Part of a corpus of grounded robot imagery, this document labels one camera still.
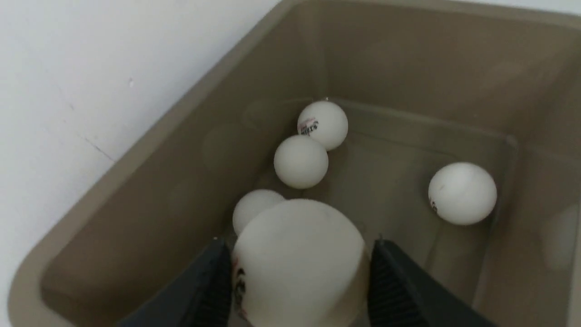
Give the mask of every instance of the beige plastic bin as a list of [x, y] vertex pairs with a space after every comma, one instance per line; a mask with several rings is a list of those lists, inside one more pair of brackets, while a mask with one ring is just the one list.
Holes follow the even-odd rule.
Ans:
[[[500, 326], [581, 326], [580, 64], [579, 17], [284, 0], [33, 249], [12, 324], [113, 324], [231, 234], [237, 199], [266, 187], [333, 205], [370, 244], [394, 240]], [[344, 107], [349, 135], [321, 184], [288, 189], [274, 149], [324, 97]], [[430, 210], [429, 179], [454, 161], [496, 180], [482, 223]]]

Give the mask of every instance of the white ping pong ball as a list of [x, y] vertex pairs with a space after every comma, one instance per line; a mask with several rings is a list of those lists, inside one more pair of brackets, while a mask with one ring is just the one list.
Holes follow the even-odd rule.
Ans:
[[232, 259], [234, 304], [255, 327], [348, 327], [367, 297], [363, 237], [318, 201], [263, 211], [238, 237]]
[[444, 220], [471, 225], [485, 219], [497, 198], [492, 176], [469, 162], [456, 162], [440, 169], [428, 188], [430, 205]]
[[330, 151], [345, 141], [349, 123], [341, 107], [333, 102], [317, 101], [300, 113], [297, 129], [299, 134], [312, 137]]
[[285, 201], [285, 198], [271, 190], [254, 190], [243, 196], [234, 208], [232, 225], [236, 235], [259, 213]]
[[274, 154], [274, 170], [278, 178], [295, 189], [317, 185], [329, 168], [325, 148], [306, 135], [284, 140]]

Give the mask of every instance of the white wall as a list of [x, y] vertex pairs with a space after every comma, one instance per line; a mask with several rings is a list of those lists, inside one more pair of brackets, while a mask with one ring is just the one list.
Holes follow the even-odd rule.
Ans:
[[27, 253], [277, 0], [0, 0], [0, 326]]

